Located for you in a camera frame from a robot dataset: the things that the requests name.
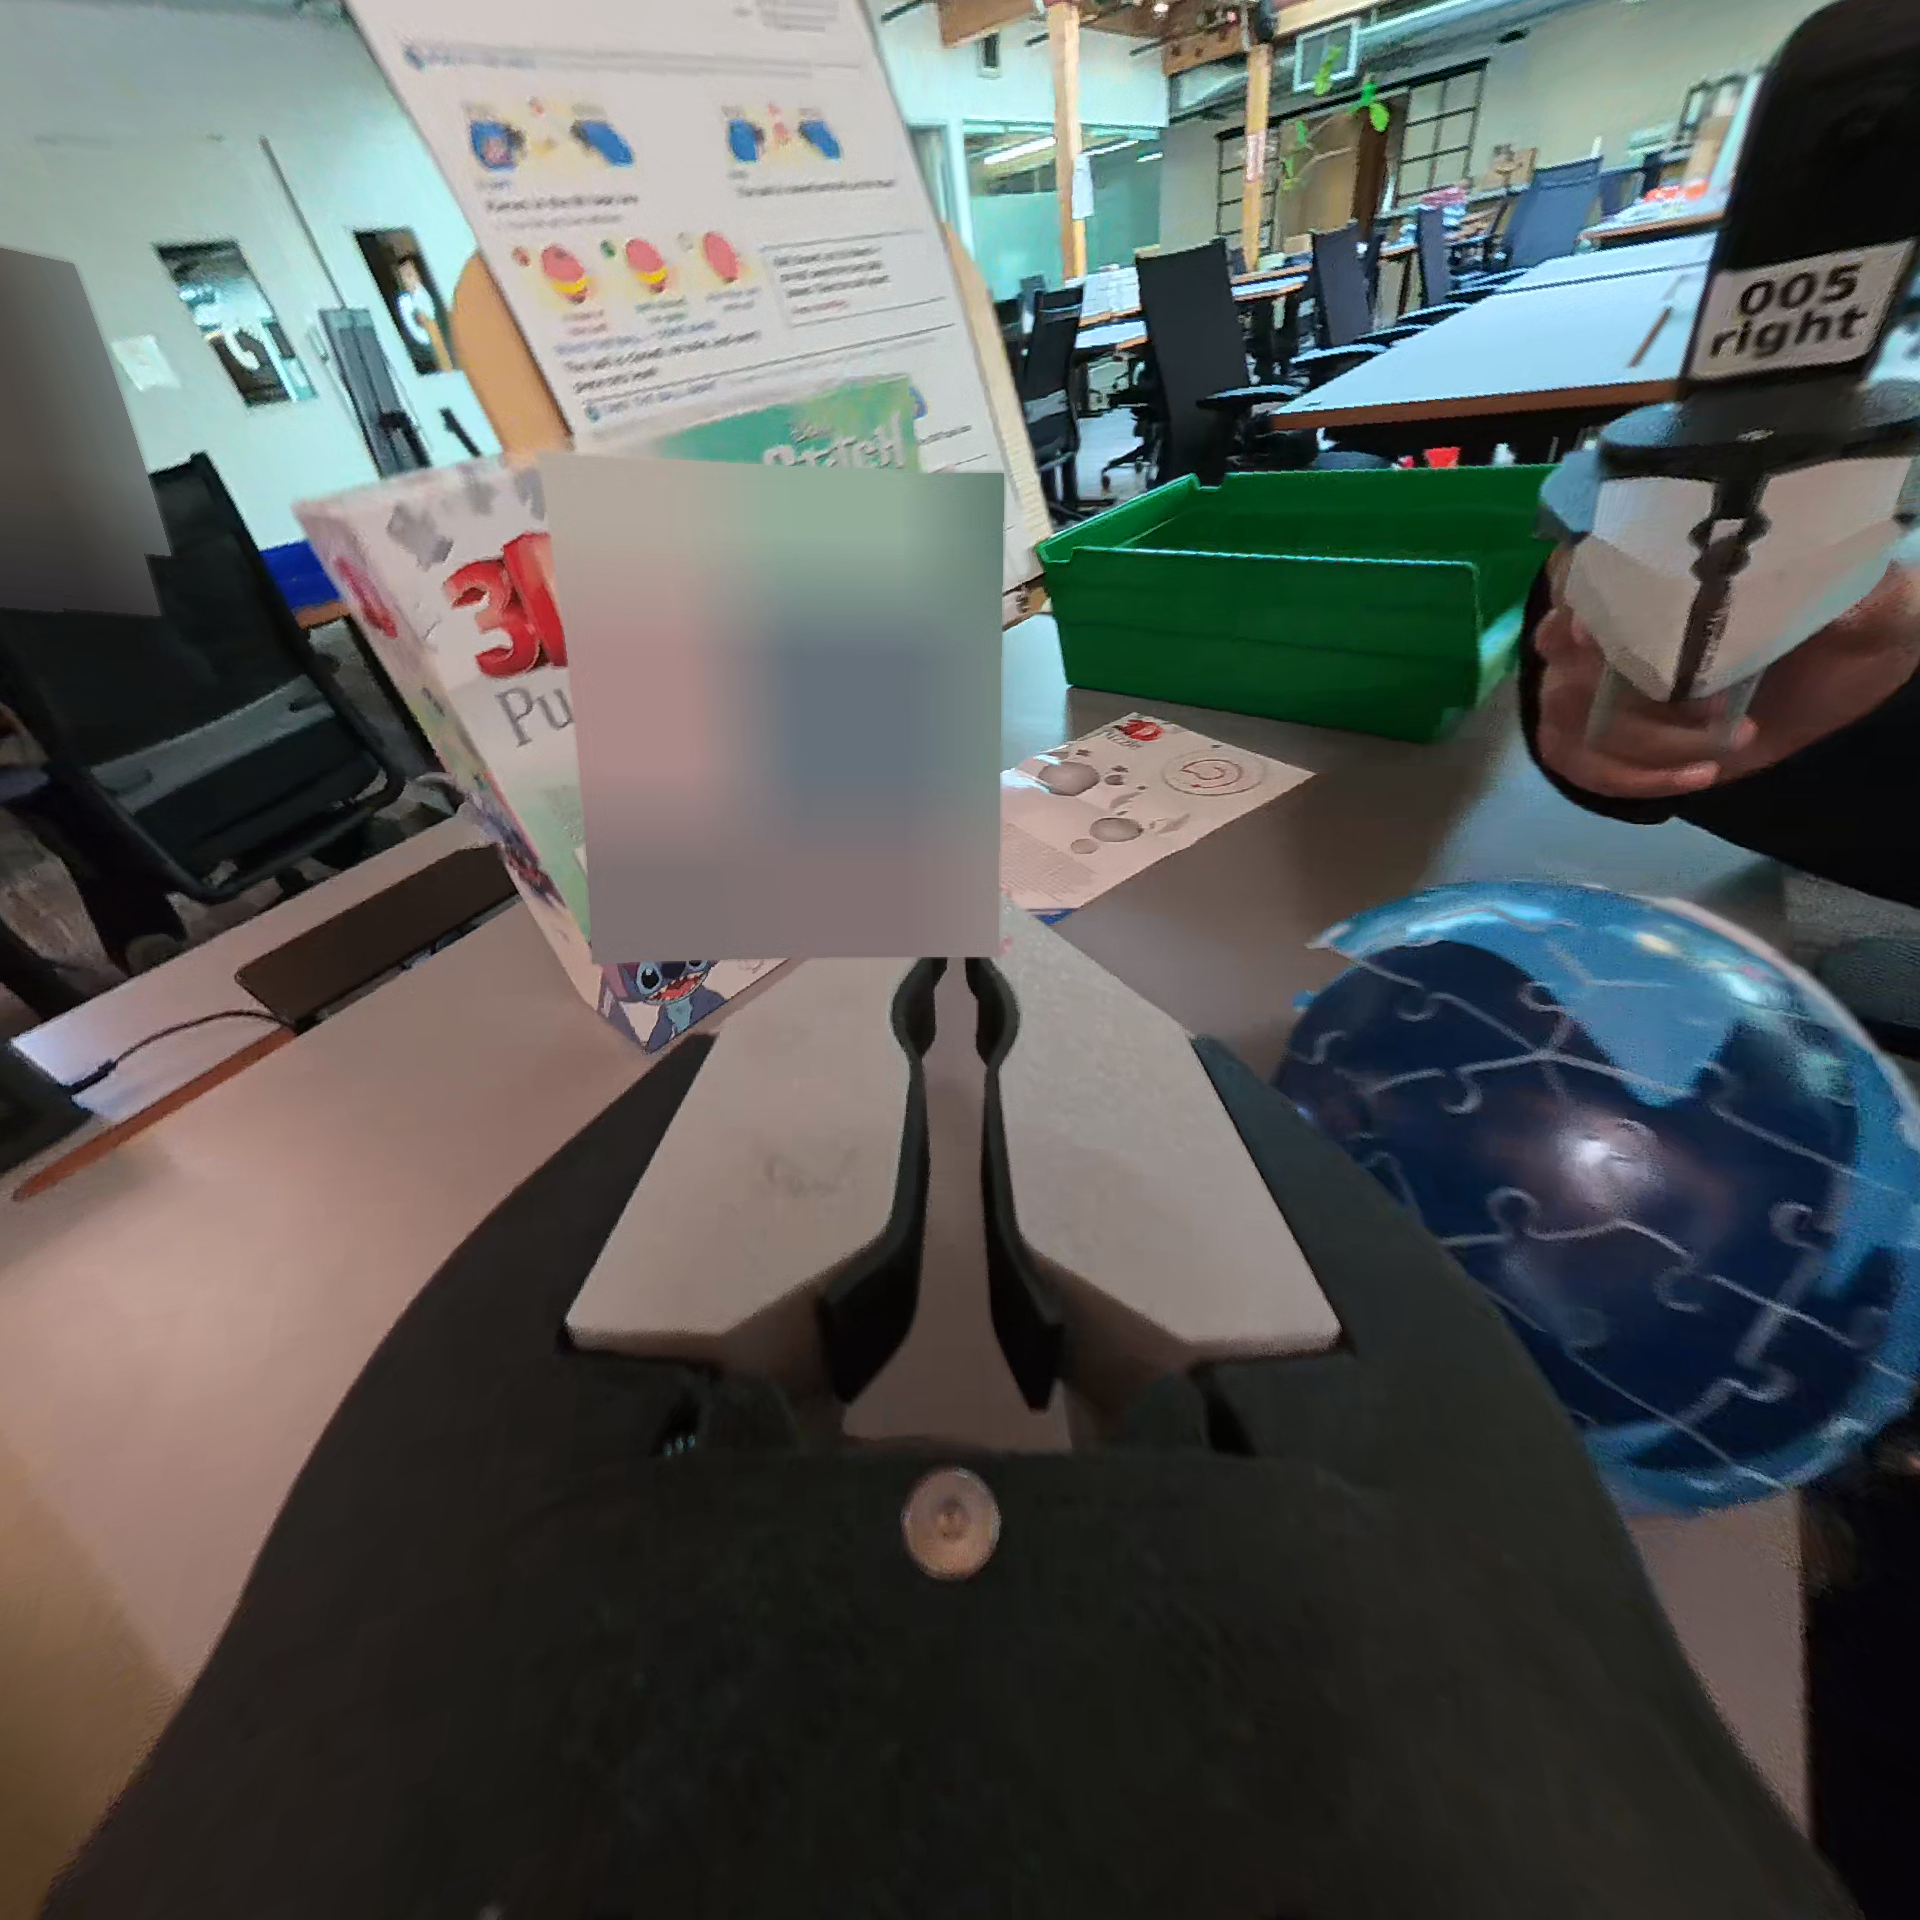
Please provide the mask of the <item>wall poster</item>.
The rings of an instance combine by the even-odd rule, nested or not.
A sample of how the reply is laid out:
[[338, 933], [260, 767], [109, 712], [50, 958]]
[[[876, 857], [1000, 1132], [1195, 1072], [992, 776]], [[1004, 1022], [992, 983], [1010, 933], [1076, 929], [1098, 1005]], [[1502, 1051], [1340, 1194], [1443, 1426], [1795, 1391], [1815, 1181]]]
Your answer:
[[456, 372], [446, 302], [412, 226], [359, 226], [355, 238], [412, 372]]
[[156, 244], [182, 309], [247, 409], [319, 397], [275, 302], [235, 238]]

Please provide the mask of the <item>white instruction leaflet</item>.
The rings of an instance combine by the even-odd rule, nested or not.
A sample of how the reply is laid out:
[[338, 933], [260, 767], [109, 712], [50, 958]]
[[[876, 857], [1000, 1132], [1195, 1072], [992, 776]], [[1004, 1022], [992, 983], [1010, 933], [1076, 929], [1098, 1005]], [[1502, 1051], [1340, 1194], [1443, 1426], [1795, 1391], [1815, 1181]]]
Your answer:
[[1002, 896], [1055, 926], [1310, 773], [1150, 712], [1002, 773]]

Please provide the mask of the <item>person's right forearm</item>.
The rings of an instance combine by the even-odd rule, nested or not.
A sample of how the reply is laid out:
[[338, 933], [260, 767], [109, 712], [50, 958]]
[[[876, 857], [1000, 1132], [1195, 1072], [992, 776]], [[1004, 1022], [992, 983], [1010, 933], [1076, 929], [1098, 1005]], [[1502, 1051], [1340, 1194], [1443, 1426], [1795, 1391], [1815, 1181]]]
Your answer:
[[[1543, 615], [1546, 575], [1555, 562], [1563, 562], [1568, 572], [1571, 555], [1549, 556], [1527, 605], [1521, 717], [1528, 693], [1527, 646]], [[1678, 820], [1811, 879], [1904, 908], [1918, 904], [1918, 674], [1843, 733], [1764, 776], [1711, 787], [1693, 798], [1590, 805], [1587, 795], [1546, 782], [1577, 808], [1603, 820], [1628, 824]]]

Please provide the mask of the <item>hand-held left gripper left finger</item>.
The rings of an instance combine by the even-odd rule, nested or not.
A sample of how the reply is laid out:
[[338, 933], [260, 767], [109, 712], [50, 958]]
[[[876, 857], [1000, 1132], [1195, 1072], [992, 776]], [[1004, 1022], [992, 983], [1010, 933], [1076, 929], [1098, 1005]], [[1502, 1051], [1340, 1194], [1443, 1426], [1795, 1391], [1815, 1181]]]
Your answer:
[[858, 1401], [910, 1335], [942, 960], [817, 960], [712, 1038], [567, 1313], [590, 1356]]

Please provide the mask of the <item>blue puzzle ball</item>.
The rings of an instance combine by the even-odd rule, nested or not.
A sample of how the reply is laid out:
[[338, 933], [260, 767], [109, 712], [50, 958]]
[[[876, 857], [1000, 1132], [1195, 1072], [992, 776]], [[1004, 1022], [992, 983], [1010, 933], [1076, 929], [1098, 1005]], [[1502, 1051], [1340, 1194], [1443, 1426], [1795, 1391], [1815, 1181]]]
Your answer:
[[1273, 1083], [1655, 1466], [1918, 1409], [1918, 1086], [1811, 971], [1677, 898], [1513, 879], [1329, 926]]

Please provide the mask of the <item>green plastic bin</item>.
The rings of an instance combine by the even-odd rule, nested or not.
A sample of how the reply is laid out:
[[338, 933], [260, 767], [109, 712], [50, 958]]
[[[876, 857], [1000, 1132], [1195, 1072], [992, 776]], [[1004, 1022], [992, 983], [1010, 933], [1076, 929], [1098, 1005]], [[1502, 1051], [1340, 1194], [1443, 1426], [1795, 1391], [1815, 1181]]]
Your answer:
[[1549, 468], [1181, 477], [1041, 546], [1063, 674], [1136, 708], [1446, 740], [1513, 673]]

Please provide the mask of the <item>person's right hand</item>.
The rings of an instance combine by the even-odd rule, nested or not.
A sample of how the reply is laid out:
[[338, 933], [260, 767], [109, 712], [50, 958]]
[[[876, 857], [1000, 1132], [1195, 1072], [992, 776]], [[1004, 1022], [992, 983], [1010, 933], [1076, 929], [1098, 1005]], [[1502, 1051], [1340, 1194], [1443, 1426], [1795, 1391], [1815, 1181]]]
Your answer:
[[1918, 674], [1918, 577], [1877, 589], [1777, 661], [1737, 712], [1728, 693], [1659, 701], [1622, 680], [1571, 609], [1563, 562], [1527, 646], [1522, 730], [1546, 779], [1590, 805], [1669, 805], [1764, 776], [1884, 708]]

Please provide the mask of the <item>printed instruction sheet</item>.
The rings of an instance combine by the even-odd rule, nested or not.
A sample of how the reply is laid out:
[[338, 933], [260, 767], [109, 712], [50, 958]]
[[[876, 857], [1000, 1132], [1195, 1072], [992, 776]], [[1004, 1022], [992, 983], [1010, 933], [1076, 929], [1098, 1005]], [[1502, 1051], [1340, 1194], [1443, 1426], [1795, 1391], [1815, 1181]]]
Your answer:
[[997, 309], [866, 4], [350, 4], [573, 440], [907, 384], [919, 466], [1045, 516]]

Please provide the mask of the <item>dark-top office table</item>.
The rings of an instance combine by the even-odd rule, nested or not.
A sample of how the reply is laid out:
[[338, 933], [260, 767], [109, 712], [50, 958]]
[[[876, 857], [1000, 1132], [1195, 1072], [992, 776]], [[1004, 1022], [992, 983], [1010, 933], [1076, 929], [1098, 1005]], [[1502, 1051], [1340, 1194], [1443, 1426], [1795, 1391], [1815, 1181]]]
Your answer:
[[1513, 290], [1279, 412], [1375, 452], [1574, 430], [1677, 397], [1705, 266]]

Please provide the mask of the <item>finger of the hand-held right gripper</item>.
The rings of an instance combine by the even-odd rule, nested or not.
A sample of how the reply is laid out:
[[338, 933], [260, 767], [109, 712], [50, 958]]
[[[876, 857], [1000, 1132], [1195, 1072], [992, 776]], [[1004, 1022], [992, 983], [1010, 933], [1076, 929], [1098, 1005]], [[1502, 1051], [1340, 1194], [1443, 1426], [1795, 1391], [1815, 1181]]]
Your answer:
[[1711, 533], [1711, 477], [1563, 472], [1563, 605], [1603, 653], [1587, 746], [1613, 742], [1628, 693], [1649, 705], [1714, 698], [1703, 678], [1708, 623], [1696, 614]]
[[1749, 698], [1764, 673], [1853, 609], [1909, 530], [1915, 453], [1840, 458], [1720, 484], [1687, 533], [1693, 600], [1678, 698]]

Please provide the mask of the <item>cartoon printed puzzle box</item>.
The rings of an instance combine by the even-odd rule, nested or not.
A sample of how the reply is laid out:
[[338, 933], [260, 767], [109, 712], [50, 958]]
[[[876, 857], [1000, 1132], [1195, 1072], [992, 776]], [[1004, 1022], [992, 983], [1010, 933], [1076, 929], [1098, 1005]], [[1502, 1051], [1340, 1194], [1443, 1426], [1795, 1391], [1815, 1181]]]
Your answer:
[[749, 994], [992, 945], [1004, 453], [905, 372], [300, 505], [573, 994], [661, 1057]]

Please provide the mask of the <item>green potted plant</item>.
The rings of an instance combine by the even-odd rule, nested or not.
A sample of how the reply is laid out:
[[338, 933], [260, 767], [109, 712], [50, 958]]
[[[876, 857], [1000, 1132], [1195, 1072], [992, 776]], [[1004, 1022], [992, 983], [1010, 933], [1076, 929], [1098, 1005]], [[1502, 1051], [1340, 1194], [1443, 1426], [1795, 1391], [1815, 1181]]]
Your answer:
[[1285, 257], [1340, 226], [1373, 235], [1388, 179], [1393, 106], [1379, 78], [1359, 63], [1359, 36], [1323, 36], [1307, 70], [1310, 110], [1279, 132], [1273, 238]]

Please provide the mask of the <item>black office chair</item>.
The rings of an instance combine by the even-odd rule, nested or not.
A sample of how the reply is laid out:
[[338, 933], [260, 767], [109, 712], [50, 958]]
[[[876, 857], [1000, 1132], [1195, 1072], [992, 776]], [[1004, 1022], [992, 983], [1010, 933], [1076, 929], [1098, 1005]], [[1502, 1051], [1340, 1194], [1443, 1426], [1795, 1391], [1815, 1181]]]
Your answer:
[[1073, 405], [1073, 359], [1085, 290], [1041, 290], [1032, 302], [1032, 322], [1020, 362], [1020, 402], [1027, 447], [1053, 525], [1067, 527], [1085, 518], [1079, 499], [1079, 416]]
[[187, 948], [178, 902], [358, 864], [406, 787], [212, 458], [150, 486], [156, 614], [4, 614], [4, 817], [63, 867], [125, 976]]
[[1139, 318], [1151, 359], [1157, 486], [1231, 472], [1307, 472], [1320, 453], [1310, 430], [1285, 427], [1287, 393], [1248, 368], [1234, 304], [1228, 249], [1212, 238], [1136, 262]]

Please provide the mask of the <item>black flat device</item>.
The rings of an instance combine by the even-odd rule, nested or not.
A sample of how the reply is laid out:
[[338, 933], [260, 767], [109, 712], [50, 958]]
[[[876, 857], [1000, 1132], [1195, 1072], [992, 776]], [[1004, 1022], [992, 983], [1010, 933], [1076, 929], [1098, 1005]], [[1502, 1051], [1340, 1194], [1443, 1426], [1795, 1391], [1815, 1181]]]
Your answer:
[[493, 849], [464, 849], [235, 969], [235, 986], [305, 1035], [518, 904]]

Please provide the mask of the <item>person's dark clothed torso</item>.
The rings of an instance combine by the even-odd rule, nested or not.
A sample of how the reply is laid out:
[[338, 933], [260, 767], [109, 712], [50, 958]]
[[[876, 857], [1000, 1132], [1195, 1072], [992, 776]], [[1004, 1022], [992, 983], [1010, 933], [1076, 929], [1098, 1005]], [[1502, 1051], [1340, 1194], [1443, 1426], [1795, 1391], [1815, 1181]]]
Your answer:
[[1918, 1418], [1802, 1496], [1811, 1830], [1864, 1918], [1918, 1915]]

